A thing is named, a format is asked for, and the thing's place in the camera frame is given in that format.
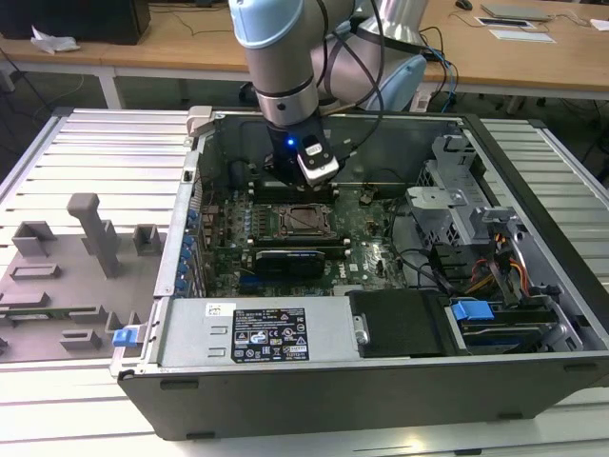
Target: gray fixture block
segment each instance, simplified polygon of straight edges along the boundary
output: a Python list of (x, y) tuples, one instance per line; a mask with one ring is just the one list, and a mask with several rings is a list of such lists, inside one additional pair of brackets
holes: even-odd
[(161, 236), (155, 225), (138, 224), (135, 226), (132, 239), (137, 255), (161, 255), (163, 251)]
[(118, 316), (116, 315), (116, 313), (114, 311), (111, 311), (108, 315), (108, 320), (106, 321), (106, 328), (104, 329), (104, 332), (106, 334), (113, 334), (114, 330), (120, 330), (121, 328), (123, 328), (123, 324), (121, 324), (121, 321), (118, 320)]
[(14, 281), (54, 279), (59, 277), (60, 273), (61, 269), (57, 264), (15, 266), (9, 270), (9, 275)]
[(99, 349), (102, 340), (92, 328), (84, 330), (64, 330), (61, 332), (62, 339), (59, 343), (66, 350)]
[(5, 293), (0, 298), (0, 306), (8, 308), (43, 308), (49, 304), (46, 292)]
[[(105, 332), (108, 314), (116, 312), (122, 324), (128, 321), (132, 311), (136, 311), (140, 319), (147, 319), (161, 262), (160, 256), (138, 256), (131, 234), (132, 231), (117, 233), (120, 240), (117, 256), (121, 259), (121, 274), (111, 280), (106, 279), (97, 259), (89, 257), (83, 249), (82, 234), (57, 235), (57, 240), (45, 242), (48, 257), (24, 259), (21, 253), (16, 252), (0, 280), (0, 293), (11, 295), (46, 292), (50, 301), (40, 311), (8, 307), (2, 309), (0, 305), (0, 326), (10, 326), (0, 327), (0, 335), (10, 342), (10, 350), (6, 350), (0, 360), (12, 363), (61, 360), (66, 357), (74, 360), (111, 357), (113, 332)], [(61, 274), (58, 278), (15, 281), (9, 275), (14, 267), (48, 264), (60, 266)], [(19, 320), (24, 319), (21, 316), (25, 314), (29, 317)], [(92, 348), (66, 352), (58, 344), (63, 330), (81, 328), (95, 330), (102, 340), (99, 350)], [(130, 348), (126, 354), (138, 357), (139, 350), (141, 349)]]
[(54, 239), (55, 235), (46, 222), (22, 222), (13, 235), (12, 242), (24, 257), (46, 257), (48, 254), (42, 242)]
[(98, 207), (99, 197), (96, 193), (74, 193), (68, 202), (68, 213), (80, 221), (88, 239), (88, 248), (95, 252), (106, 277), (115, 278), (120, 267), (116, 243), (108, 239), (97, 213)]
[[(102, 221), (102, 224), (104, 224), (104, 232), (106, 233), (106, 238), (111, 243), (111, 245), (114, 246), (114, 249), (118, 249), (118, 244), (121, 242), (121, 239), (116, 234), (116, 230), (114, 229), (112, 221)], [(88, 242), (87, 237), (83, 238), (83, 245), (85, 245), (85, 249), (87, 250), (88, 255), (95, 255), (95, 251)]]
[(139, 324), (142, 324), (142, 322), (140, 321), (140, 316), (137, 315), (137, 312), (132, 311), (131, 314), (129, 315), (129, 320), (127, 322), (128, 326), (137, 326)]
[(98, 324), (108, 319), (108, 313), (101, 305), (91, 311), (72, 311), (68, 316), (76, 324)]

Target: wooden desk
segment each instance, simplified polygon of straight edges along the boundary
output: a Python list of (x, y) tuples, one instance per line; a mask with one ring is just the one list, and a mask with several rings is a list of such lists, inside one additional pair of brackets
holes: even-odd
[[(478, 28), (475, 16), (488, 17), (481, 2), (472, 11), (447, 8), (448, 0), (432, 0), (422, 29), (441, 29), (447, 58), (458, 66), (460, 91), (607, 99), (609, 97), (609, 33), (574, 24), (565, 17), (546, 23), (557, 43), (502, 41), (491, 28)], [(606, 18), (609, 8), (534, 0), (511, 0), (515, 5), (537, 6), (549, 14), (574, 12), (581, 19)], [(450, 15), (458, 11), (459, 17)], [(469, 27), (463, 21), (476, 27)], [(537, 30), (546, 30), (538, 25)], [(438, 35), (425, 33), (430, 44), (440, 46)], [(440, 64), (431, 64), (426, 81), (442, 80)]]
[[(609, 99), (609, 32), (579, 27), (558, 17), (547, 25), (548, 34), (557, 44), (501, 41), (490, 28), (463, 23), (478, 25), (474, 16), (487, 16), (480, 7), (481, 1), (475, 0), (474, 10), (469, 12), (457, 9), (453, 0), (430, 0), (422, 20), (422, 28), (437, 26), (442, 30), (447, 58), (459, 68), (458, 91)], [(609, 8), (604, 6), (538, 0), (502, 2), (534, 5), (549, 14), (570, 10), (582, 19), (609, 16)], [(454, 11), (463, 21), (450, 16)], [(83, 43), (79, 51), (55, 56), (37, 50), (25, 40), (0, 40), (0, 46), (21, 70), (96, 75), (108, 107), (113, 109), (123, 106), (115, 84), (117, 76), (248, 80), (244, 52), (232, 33), (227, 9), (153, 12), (151, 17), (150, 27), (138, 46)], [(180, 19), (195, 32), (194, 36)], [(432, 46), (440, 45), (433, 30), (426, 36)], [(10, 64), (0, 60), (0, 70), (11, 71)], [(420, 92), (433, 92), (441, 80), (440, 64), (430, 64)]]

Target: table leg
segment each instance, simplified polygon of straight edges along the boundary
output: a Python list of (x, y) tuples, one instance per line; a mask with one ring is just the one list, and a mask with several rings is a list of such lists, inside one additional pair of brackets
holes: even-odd
[(99, 84), (102, 86), (104, 92), (104, 98), (106, 98), (106, 105), (109, 109), (123, 109), (125, 107), (125, 101), (121, 92), (116, 86), (116, 76), (112, 75), (98, 75)]
[(4, 92), (15, 91), (15, 85), (12, 83), (10, 72), (8, 71), (0, 70), (0, 90)]
[(188, 81), (186, 79), (178, 79), (178, 91), (180, 91), (181, 104), (187, 106), (190, 95), (188, 94)]

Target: motherboard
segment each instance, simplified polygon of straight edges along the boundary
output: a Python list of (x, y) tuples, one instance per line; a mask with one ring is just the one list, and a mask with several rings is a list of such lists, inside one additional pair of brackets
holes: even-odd
[(324, 204), (256, 203), (240, 191), (210, 191), (202, 200), (207, 296), (407, 287), (389, 238), (393, 199), (355, 188)]

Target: laptop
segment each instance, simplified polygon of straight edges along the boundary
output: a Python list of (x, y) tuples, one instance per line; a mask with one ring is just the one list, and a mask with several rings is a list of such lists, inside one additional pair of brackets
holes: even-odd
[(512, 5), (484, 5), (482, 9), (493, 17), (500, 19), (524, 19), (527, 21), (546, 22), (552, 18), (545, 12), (531, 7), (515, 7)]

